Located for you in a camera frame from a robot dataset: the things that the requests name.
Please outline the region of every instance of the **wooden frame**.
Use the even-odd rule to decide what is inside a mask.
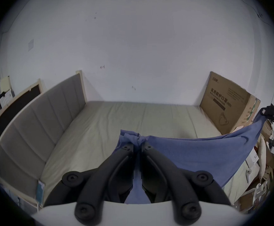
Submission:
[[[86,104],[88,103],[87,101],[87,96],[86,96],[86,90],[84,88],[84,79],[83,79],[83,74],[82,74],[82,70],[77,70],[76,71],[76,74],[79,74],[80,75],[80,78],[81,78],[81,86],[82,86],[82,92],[84,94],[84,100],[86,102]]]
[[[41,83],[41,79],[38,79],[36,83],[30,85],[28,88],[24,89],[21,93],[19,93],[17,96],[13,97],[11,101],[9,101],[7,103],[6,106],[4,106],[1,110],[0,110],[0,116],[3,114],[4,111],[6,111],[6,109],[13,103],[15,102],[18,98],[20,98],[23,94],[25,94],[27,91],[30,91],[33,87],[35,86],[39,86],[40,92],[43,93],[43,86]]]

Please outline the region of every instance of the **mattress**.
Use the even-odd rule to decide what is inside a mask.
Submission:
[[[168,138],[221,135],[198,106],[89,102],[64,132],[45,165],[41,176],[44,201],[66,172],[97,168],[107,159],[121,129]]]

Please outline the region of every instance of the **upholstered headboard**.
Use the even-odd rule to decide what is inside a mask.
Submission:
[[[32,198],[55,145],[86,104],[81,79],[78,73],[37,96],[0,137],[0,178]]]

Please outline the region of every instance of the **blue sheet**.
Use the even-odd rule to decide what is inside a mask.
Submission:
[[[208,171],[223,187],[255,146],[265,121],[266,117],[258,112],[251,125],[236,132],[219,137],[198,139],[145,137],[133,131],[121,130],[114,152],[131,142],[134,145],[134,153],[137,153],[139,157],[141,144],[147,141],[177,167],[190,171]],[[125,203],[150,203],[141,187],[141,171],[138,163],[139,160],[136,160],[133,189]]]

